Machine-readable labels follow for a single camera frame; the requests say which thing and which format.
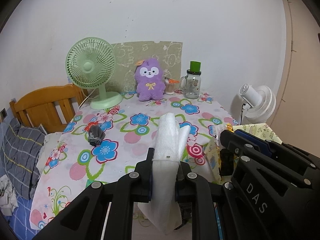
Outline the yellow cartoon tissue pack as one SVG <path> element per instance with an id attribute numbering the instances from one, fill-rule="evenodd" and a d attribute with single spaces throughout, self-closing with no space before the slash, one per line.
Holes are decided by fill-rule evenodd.
<path id="1" fill-rule="evenodd" d="M 213 183 L 220 185 L 231 177 L 236 167 L 235 156 L 225 150 L 221 144 L 220 135 L 224 130 L 234 132 L 230 123 L 209 126 L 211 138 L 204 150 L 212 169 Z"/>

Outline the white towel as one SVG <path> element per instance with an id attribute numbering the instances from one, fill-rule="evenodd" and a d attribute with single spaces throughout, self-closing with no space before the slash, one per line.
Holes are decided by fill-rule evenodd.
<path id="1" fill-rule="evenodd" d="M 165 235 L 182 224 L 175 183 L 189 133 L 190 127 L 180 128 L 173 113 L 160 117 L 152 159 L 151 200 L 138 203 L 145 217 Z"/>

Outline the yellow cartoon storage box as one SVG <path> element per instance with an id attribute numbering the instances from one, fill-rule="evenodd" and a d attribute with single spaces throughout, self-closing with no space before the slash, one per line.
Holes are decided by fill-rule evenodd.
<path id="1" fill-rule="evenodd" d="M 282 144 L 282 140 L 280 137 L 276 135 L 276 133 L 272 130 L 270 126 L 266 123 L 262 124 L 246 124 L 246 125 L 235 125 L 233 126 L 233 130 L 236 131 L 237 129 L 240 129 L 242 131 L 245 131 L 257 138 L 263 139 L 263 140 L 270 140 L 277 142 L 279 144 Z"/>

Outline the beige door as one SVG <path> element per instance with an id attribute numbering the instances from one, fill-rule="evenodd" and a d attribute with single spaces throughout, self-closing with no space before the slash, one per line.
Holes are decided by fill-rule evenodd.
<path id="1" fill-rule="evenodd" d="M 319 156 L 319 25 L 302 0 L 283 5 L 285 61 L 267 123 L 283 142 Z"/>

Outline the white standing fan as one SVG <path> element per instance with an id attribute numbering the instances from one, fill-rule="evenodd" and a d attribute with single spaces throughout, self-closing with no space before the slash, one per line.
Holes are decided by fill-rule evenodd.
<path id="1" fill-rule="evenodd" d="M 266 85 L 244 84 L 231 103 L 231 114 L 238 124 L 267 122 L 276 109 L 276 96 Z"/>

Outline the floral tablecloth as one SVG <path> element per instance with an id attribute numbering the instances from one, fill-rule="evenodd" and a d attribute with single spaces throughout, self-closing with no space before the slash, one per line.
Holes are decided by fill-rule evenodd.
<path id="1" fill-rule="evenodd" d="M 59 139 L 47 135 L 40 153 L 41 176 L 29 215 L 32 229 L 46 226 L 66 205 L 94 181 L 112 183 L 132 172 L 155 144 L 159 119 L 173 113 L 190 133 L 182 160 L 191 169 L 212 180 L 212 169 L 204 153 L 210 141 L 209 126 L 236 124 L 236 120 L 209 94 L 186 99 L 181 93 L 160 101 L 138 100 L 126 93 L 120 104 L 96 111 L 83 105 Z M 105 132 L 100 146 L 88 142 L 89 128 L 98 125 Z"/>

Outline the grey rolled sock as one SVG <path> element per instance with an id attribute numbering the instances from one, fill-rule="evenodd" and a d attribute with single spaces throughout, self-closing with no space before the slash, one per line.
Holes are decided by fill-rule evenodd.
<path id="1" fill-rule="evenodd" d="M 100 146 L 105 138 L 105 132 L 98 125 L 93 125 L 89 128 L 88 142 L 91 146 Z"/>

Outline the purple plush toy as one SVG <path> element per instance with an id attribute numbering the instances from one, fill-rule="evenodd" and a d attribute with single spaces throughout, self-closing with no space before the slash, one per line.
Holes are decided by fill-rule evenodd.
<path id="1" fill-rule="evenodd" d="M 136 93 L 139 101 L 162 100 L 165 83 L 163 69 L 157 59 L 147 59 L 136 68 Z"/>

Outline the glass mason jar mug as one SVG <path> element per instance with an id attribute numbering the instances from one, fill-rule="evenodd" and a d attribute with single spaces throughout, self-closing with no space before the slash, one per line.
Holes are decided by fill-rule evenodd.
<path id="1" fill-rule="evenodd" d="M 200 94 L 201 72 L 187 70 L 186 76 L 180 79 L 180 90 L 187 99 L 197 99 Z"/>

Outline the toothpick jar orange lid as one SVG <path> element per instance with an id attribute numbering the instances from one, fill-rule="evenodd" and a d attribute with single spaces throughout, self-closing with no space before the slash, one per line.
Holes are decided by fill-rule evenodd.
<path id="1" fill-rule="evenodd" d="M 176 86 L 180 83 L 180 81 L 165 77 L 164 83 L 165 83 L 164 93 L 167 95 L 172 95 L 175 93 Z"/>

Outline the green cup on jar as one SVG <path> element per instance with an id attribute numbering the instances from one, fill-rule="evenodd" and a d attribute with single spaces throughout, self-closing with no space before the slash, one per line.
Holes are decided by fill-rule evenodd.
<path id="1" fill-rule="evenodd" d="M 191 61 L 189 70 L 191 72 L 199 73 L 201 69 L 201 63 L 198 61 Z"/>

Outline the wooden chair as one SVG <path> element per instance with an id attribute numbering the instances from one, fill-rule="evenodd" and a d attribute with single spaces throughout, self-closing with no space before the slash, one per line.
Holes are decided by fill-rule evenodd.
<path id="1" fill-rule="evenodd" d="M 76 85 L 50 86 L 34 90 L 9 102 L 15 118 L 26 127 L 42 125 L 49 133 L 62 132 L 75 116 L 72 100 L 82 103 L 86 90 Z"/>

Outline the green desk fan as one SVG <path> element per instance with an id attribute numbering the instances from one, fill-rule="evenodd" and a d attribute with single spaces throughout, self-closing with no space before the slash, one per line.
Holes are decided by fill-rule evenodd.
<path id="1" fill-rule="evenodd" d="M 87 37 L 76 42 L 66 56 L 65 68 L 76 86 L 99 90 L 90 103 L 92 109 L 107 109 L 121 103 L 122 96 L 118 92 L 108 92 L 105 87 L 116 68 L 114 49 L 105 40 Z"/>

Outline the grey plaid pillow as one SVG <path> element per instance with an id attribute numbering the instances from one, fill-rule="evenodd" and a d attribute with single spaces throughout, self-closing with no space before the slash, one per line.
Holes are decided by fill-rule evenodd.
<path id="1" fill-rule="evenodd" d="M 13 118 L 1 144 L 1 162 L 17 194 L 33 199 L 40 172 L 36 167 L 45 134 L 39 128 L 25 127 Z"/>

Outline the white crumpled cloth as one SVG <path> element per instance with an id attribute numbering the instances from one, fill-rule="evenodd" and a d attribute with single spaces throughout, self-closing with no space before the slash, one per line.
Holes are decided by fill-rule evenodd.
<path id="1" fill-rule="evenodd" d="M 12 216 L 18 207 L 15 189 L 7 175 L 0 178 L 0 206 L 4 216 Z"/>

